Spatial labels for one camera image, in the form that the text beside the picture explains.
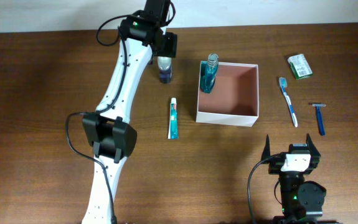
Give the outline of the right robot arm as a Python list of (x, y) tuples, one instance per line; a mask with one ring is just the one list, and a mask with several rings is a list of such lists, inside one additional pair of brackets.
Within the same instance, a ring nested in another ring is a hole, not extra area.
[(270, 154), (270, 138), (266, 138), (261, 155), (268, 173), (278, 176), (282, 216), (275, 216), (273, 223), (317, 223), (323, 215), (326, 189), (314, 182), (306, 181), (319, 164), (321, 154), (306, 135), (304, 144), (290, 144), (287, 152)]

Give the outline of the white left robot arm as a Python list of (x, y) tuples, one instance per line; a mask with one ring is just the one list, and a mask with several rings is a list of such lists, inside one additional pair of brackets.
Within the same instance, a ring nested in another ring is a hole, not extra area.
[(127, 15), (118, 28), (119, 56), (101, 102), (83, 116), (93, 149), (94, 176), (83, 223), (116, 223), (114, 201), (120, 173), (132, 154), (137, 132), (130, 126), (133, 99), (144, 69), (155, 56), (174, 58), (177, 36), (170, 19), (142, 12)]

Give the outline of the purple spray bottle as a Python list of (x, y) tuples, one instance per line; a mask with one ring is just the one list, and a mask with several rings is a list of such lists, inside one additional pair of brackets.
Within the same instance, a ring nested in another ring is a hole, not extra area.
[(172, 58), (158, 57), (158, 68), (161, 83), (170, 83), (172, 79)]

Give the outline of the blue white toothbrush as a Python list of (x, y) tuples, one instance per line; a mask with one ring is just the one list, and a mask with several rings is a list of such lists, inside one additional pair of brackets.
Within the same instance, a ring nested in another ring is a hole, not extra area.
[(290, 116), (291, 116), (293, 125), (294, 125), (294, 127), (297, 128), (298, 127), (298, 120), (297, 120), (297, 117), (295, 115), (295, 112), (294, 112), (293, 105), (291, 103), (290, 97), (286, 92), (286, 87), (288, 86), (288, 82), (286, 81), (286, 78), (284, 78), (284, 77), (279, 77), (278, 82), (279, 82), (279, 85), (280, 85), (280, 88), (281, 88), (281, 92), (282, 92), (282, 94), (283, 94), (283, 96), (284, 96), (284, 98), (286, 100), (287, 105), (288, 105), (288, 109), (290, 111)]

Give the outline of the teal white toothpaste tube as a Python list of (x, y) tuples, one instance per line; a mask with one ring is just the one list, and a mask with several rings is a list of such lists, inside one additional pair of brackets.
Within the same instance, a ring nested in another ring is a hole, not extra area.
[(169, 131), (168, 139), (179, 139), (178, 133), (178, 122), (177, 122), (177, 100), (176, 98), (171, 98), (170, 102), (170, 113), (169, 113)]

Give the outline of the pink cardboard box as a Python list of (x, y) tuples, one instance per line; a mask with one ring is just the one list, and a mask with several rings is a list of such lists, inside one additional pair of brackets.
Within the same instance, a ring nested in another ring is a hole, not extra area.
[(258, 65), (219, 62), (210, 93), (198, 90), (195, 121), (252, 127), (260, 114)]

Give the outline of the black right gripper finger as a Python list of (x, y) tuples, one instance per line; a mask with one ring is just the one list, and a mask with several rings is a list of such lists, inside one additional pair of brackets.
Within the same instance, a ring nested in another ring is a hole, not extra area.
[(313, 144), (311, 136), (309, 133), (306, 134), (306, 144), (309, 148), (309, 152), (311, 156), (320, 156), (321, 154), (317, 150), (316, 146)]
[(261, 154), (261, 162), (263, 164), (267, 164), (268, 163), (268, 159), (271, 157), (271, 153), (270, 153), (270, 138), (269, 135), (266, 135), (266, 140), (265, 140), (265, 146), (263, 148), (263, 152)]

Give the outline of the green white soap box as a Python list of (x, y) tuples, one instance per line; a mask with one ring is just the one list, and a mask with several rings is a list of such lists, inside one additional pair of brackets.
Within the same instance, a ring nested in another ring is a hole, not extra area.
[(313, 72), (304, 54), (292, 55), (287, 59), (295, 79), (300, 80), (313, 76)]

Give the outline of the teal mouthwash bottle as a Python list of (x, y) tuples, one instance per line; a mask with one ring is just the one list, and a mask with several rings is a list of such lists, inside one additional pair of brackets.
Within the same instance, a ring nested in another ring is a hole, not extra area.
[(219, 56), (210, 54), (208, 56), (204, 74), (201, 77), (200, 88), (204, 93), (211, 93), (215, 84), (215, 76), (219, 67)]

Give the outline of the blue disposable razor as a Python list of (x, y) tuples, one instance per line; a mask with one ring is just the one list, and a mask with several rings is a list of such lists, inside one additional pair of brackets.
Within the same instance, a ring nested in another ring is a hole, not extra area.
[(320, 135), (325, 136), (326, 132), (325, 132), (325, 128), (324, 128), (323, 115), (321, 112), (321, 108), (326, 107), (326, 105), (322, 104), (322, 103), (311, 103), (311, 106), (315, 107), (315, 109), (316, 109), (316, 117), (317, 117), (317, 121), (318, 121), (319, 133), (320, 133)]

